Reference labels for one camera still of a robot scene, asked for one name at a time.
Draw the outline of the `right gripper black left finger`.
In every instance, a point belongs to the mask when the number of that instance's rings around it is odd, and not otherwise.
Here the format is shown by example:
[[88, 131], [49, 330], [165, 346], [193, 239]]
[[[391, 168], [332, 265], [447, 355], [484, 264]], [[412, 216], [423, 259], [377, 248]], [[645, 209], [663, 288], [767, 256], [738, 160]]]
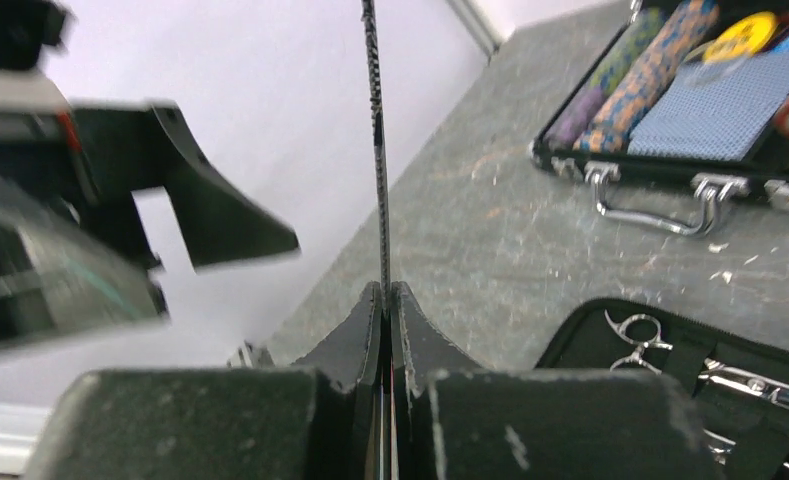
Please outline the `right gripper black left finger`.
[[286, 367], [98, 370], [61, 397], [30, 479], [377, 479], [382, 294]]

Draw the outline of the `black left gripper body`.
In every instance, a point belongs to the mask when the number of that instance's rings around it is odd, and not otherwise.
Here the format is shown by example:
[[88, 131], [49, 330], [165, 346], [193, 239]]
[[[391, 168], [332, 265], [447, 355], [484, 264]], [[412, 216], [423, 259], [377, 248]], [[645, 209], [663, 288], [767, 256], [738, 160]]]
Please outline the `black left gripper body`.
[[68, 19], [0, 1], [0, 348], [159, 320], [160, 288], [83, 226], [71, 109], [39, 69]]

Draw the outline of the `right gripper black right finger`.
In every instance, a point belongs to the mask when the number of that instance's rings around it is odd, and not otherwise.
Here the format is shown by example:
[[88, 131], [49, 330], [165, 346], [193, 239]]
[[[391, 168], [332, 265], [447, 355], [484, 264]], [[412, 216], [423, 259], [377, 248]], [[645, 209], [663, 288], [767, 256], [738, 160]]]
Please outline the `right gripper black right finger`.
[[390, 294], [403, 479], [718, 479], [697, 410], [638, 370], [492, 371]]

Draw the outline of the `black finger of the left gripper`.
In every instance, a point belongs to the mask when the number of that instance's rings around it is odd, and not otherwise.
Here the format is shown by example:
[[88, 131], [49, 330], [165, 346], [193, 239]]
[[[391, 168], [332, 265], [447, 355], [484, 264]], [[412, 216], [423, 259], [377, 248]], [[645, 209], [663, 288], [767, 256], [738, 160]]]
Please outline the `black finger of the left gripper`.
[[248, 199], [208, 161], [179, 107], [77, 106], [78, 176], [95, 204], [136, 191], [168, 194], [193, 266], [294, 252], [294, 230]]

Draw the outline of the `black tail comb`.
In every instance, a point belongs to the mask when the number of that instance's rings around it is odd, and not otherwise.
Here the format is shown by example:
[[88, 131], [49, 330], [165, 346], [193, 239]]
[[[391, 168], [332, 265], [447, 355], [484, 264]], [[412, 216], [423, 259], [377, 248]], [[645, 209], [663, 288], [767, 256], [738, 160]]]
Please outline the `black tail comb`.
[[364, 24], [366, 56], [368, 62], [371, 120], [373, 129], [374, 165], [379, 218], [380, 285], [382, 290], [383, 306], [385, 309], [388, 309], [391, 291], [388, 178], [375, 2], [373, 0], [362, 0], [361, 5], [361, 19]]

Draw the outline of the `black zippered tool pouch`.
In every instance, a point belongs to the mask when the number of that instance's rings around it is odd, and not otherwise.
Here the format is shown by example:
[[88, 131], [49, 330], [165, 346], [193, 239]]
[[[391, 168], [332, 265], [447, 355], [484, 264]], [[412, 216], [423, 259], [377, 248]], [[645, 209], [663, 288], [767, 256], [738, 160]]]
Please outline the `black zippered tool pouch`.
[[642, 368], [677, 380], [704, 430], [789, 431], [789, 351], [672, 312], [595, 298], [560, 325], [539, 368]]

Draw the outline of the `purple handled scissors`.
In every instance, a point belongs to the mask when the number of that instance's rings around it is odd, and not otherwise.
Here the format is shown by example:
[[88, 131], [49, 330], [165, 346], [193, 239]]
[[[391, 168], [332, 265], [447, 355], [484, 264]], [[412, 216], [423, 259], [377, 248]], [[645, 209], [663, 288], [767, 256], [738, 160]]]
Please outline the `purple handled scissors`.
[[704, 433], [726, 479], [789, 479], [789, 431], [760, 425], [738, 433]]

